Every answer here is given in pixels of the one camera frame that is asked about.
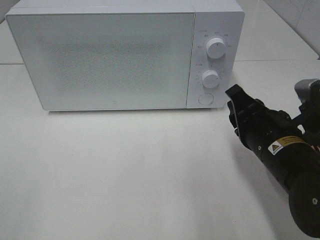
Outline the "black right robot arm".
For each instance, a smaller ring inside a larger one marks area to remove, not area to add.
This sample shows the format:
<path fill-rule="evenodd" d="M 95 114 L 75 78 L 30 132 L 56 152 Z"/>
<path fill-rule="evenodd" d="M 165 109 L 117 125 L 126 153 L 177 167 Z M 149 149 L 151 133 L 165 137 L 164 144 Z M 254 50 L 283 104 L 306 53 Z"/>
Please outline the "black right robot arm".
<path fill-rule="evenodd" d="M 287 192 L 298 228 L 319 238 L 320 154 L 285 111 L 267 108 L 237 84 L 225 93 L 235 134 Z"/>

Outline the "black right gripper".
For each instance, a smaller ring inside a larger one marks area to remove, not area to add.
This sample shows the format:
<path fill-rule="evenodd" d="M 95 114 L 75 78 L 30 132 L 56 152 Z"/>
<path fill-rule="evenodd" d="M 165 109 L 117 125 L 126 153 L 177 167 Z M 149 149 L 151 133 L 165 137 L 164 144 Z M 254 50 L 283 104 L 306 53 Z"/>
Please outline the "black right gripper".
<path fill-rule="evenodd" d="M 264 165 L 302 164 L 313 149 L 283 110 L 272 110 L 235 84 L 229 97 L 229 121 L 242 144 Z"/>

